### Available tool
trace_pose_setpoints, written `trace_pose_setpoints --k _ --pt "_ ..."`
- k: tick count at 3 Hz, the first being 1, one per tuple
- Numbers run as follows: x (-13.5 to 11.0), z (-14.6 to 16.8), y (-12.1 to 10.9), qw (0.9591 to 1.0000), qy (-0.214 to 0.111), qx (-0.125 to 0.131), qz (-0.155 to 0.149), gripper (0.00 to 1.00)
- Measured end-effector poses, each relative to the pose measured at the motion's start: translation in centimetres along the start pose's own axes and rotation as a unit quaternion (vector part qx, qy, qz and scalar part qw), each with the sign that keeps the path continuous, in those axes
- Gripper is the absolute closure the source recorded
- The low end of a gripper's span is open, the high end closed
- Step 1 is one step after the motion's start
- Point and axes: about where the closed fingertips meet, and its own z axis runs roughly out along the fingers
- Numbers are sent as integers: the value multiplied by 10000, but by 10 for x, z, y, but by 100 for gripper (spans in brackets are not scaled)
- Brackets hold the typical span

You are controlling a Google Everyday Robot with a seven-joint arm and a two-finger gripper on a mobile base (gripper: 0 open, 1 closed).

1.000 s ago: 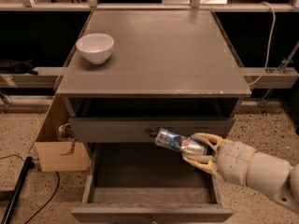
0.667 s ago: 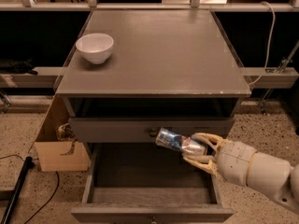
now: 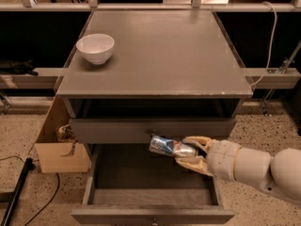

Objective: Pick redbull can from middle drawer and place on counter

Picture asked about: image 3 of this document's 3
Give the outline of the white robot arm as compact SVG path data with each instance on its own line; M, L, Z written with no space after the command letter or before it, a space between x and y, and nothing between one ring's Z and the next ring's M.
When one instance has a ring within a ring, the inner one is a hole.
M300 150L287 148L272 156L228 140L191 136L183 142L201 149L206 156L177 158L180 166L301 205Z

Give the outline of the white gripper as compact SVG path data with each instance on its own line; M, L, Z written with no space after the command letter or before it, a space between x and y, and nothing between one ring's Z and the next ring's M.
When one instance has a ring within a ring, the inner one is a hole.
M182 142L200 148L207 155L206 159L203 156L176 157L175 160L180 166L203 175L234 181L234 162L236 154L242 148L241 145L201 136L185 137Z

